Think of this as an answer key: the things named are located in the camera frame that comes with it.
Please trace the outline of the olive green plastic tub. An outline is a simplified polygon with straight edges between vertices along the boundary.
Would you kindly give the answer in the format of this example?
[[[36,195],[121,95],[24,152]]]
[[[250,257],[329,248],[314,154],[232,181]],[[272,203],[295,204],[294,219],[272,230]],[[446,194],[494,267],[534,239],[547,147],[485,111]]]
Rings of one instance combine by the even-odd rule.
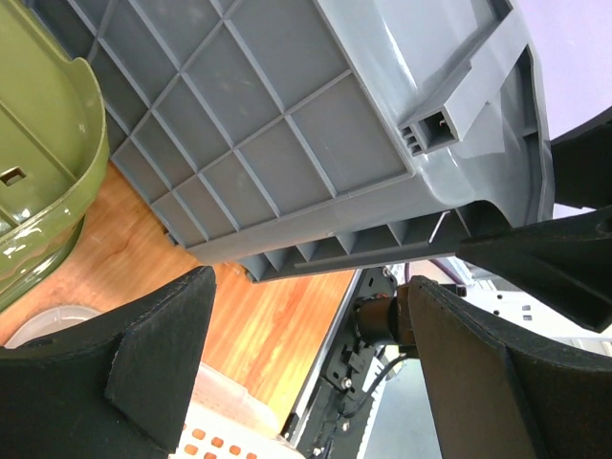
[[[109,140],[90,64],[21,1],[1,4],[1,307],[70,254],[104,179]]]

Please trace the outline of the white perforated plastic basket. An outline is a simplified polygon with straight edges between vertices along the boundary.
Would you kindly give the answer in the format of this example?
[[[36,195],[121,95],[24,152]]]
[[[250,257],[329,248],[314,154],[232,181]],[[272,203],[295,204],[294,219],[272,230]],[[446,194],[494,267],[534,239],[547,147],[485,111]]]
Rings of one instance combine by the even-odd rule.
[[[32,339],[76,326],[100,312],[61,305],[25,321],[3,343],[16,348]],[[193,386],[183,432],[173,458],[301,458],[279,436],[273,411],[246,389],[201,363]]]

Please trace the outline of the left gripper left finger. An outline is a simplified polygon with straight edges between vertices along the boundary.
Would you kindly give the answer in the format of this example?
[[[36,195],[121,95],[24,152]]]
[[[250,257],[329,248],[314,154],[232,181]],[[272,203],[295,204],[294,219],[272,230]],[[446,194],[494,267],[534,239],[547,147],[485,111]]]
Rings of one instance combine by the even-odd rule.
[[[5,458],[165,458],[180,443],[216,293],[210,267],[1,351]]]

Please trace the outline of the grey plastic tray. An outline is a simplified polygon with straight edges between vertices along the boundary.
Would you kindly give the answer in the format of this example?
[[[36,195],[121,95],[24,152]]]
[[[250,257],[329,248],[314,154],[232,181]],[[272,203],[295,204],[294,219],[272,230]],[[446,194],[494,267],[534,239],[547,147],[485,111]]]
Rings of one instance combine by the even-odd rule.
[[[171,239],[251,280],[453,255],[551,218],[514,1],[33,1],[89,61],[111,161]]]

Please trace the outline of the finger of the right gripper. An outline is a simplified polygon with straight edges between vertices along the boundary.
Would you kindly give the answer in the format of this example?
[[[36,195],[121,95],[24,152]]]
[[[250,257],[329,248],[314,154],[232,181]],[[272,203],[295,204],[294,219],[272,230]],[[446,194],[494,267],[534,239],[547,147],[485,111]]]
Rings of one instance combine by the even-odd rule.
[[[595,333],[611,325],[611,207],[462,241],[456,256]]]
[[[611,205],[611,108],[551,142],[555,202],[574,208]]]

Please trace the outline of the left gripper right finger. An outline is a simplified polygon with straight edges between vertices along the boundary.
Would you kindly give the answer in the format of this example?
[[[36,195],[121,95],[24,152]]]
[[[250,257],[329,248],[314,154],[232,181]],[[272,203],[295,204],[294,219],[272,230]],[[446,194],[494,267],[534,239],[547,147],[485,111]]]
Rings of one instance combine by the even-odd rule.
[[[424,276],[407,305],[445,458],[608,458],[611,360],[477,308]]]

